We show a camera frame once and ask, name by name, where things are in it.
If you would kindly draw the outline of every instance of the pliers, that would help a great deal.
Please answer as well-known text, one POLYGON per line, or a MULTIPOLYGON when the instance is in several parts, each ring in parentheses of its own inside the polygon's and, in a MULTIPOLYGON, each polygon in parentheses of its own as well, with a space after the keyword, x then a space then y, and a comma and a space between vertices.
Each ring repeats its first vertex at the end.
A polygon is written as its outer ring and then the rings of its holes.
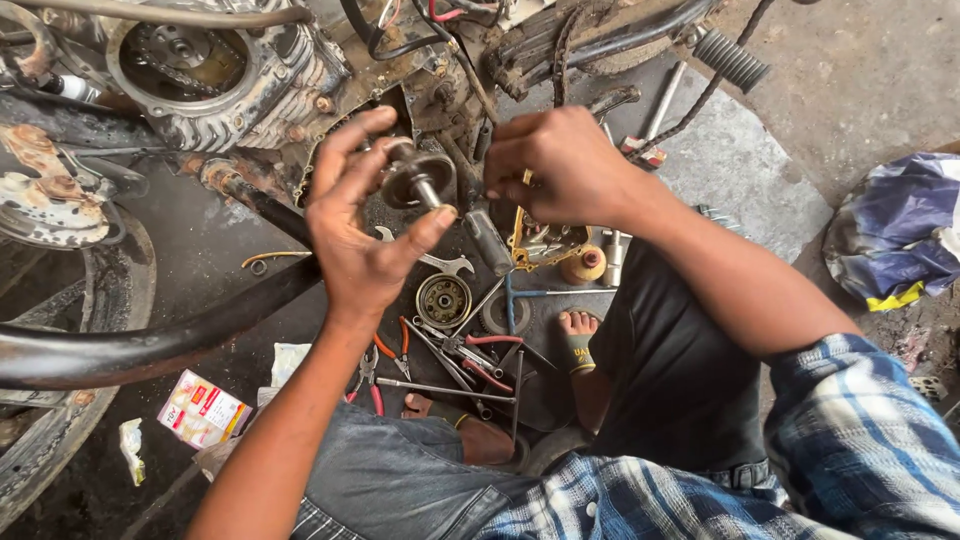
POLYGON ((380 387, 376 385, 376 375, 374 373, 376 362, 379 360, 380 354, 376 351, 376 347, 373 348, 373 360, 370 360, 370 357, 364 353, 360 360, 357 383, 353 386, 353 391, 347 394, 347 403, 353 403, 353 400, 357 397, 357 392, 360 391, 360 386, 363 385, 363 381, 367 380, 370 384, 370 395, 373 397, 373 407, 378 415, 383 416, 383 397, 380 396, 380 387))
POLYGON ((394 359, 396 367, 400 368, 403 376, 406 377, 408 381, 413 381, 413 379, 410 379, 410 363, 407 361, 407 351, 410 350, 410 332, 407 331, 407 325, 403 324, 404 320, 401 315, 399 321, 400 331, 403 332, 403 344, 400 348, 400 356, 397 356, 389 347, 384 345, 383 340, 380 339, 379 332, 373 335, 373 343, 376 344, 376 348, 382 351, 384 355, 394 359))

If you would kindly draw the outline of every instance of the jeans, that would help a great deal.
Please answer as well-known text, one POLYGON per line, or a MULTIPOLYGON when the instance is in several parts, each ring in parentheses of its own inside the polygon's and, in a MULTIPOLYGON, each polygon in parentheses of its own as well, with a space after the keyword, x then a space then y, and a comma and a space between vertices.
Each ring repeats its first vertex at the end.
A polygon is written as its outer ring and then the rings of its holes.
MULTIPOLYGON (((612 381, 589 454, 633 455, 751 487, 769 473, 759 362, 713 323, 655 249, 631 241, 623 279, 590 351, 612 381)), ((340 403, 292 538, 470 538, 541 480, 464 465, 457 431, 340 403)))

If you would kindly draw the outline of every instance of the hand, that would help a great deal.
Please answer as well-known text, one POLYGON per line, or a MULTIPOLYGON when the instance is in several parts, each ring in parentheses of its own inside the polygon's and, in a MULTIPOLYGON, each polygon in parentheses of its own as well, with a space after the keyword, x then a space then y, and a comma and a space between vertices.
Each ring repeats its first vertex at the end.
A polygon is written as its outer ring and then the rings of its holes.
POLYGON ((639 212, 676 201, 656 176, 630 164, 583 107, 524 114, 493 131, 487 197, 506 197, 541 223, 622 230, 639 212), (539 185, 526 185, 530 169, 539 185))
POLYGON ((356 147, 395 121, 396 111, 389 107, 361 112, 330 135, 317 155, 306 222, 324 271, 328 320, 378 323, 414 263, 457 217, 454 207, 443 205, 389 243, 363 232, 364 204, 380 187, 380 169, 395 139, 379 138, 367 152, 356 152, 356 147))

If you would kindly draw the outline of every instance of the man's right hand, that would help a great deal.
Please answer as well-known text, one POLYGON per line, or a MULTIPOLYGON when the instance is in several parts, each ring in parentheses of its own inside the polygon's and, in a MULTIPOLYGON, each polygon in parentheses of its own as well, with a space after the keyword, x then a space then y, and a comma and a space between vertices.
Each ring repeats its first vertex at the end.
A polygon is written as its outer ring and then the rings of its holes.
POLYGON ((656 176, 620 155, 583 107, 524 114, 500 125, 484 164, 491 199, 506 197, 541 223, 622 230, 680 202, 656 176), (538 181, 523 183, 530 169, 538 181))

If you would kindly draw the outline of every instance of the wrench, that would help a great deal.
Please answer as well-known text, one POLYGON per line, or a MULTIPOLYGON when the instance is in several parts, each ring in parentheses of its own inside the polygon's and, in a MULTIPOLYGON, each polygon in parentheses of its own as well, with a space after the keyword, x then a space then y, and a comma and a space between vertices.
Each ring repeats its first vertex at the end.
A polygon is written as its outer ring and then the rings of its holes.
MULTIPOLYGON (((376 229, 376 231, 383 236, 384 242, 394 241, 394 234, 390 232, 390 229, 380 225, 377 225, 374 227, 374 229, 376 229)), ((470 261, 464 256, 460 256, 460 258, 455 258, 453 260, 443 260, 442 258, 436 258, 432 255, 424 255, 420 257, 420 262, 439 268, 441 273, 449 274, 451 276, 456 276, 457 272, 459 272, 461 268, 466 268, 470 274, 473 273, 473 265, 470 264, 470 261)))

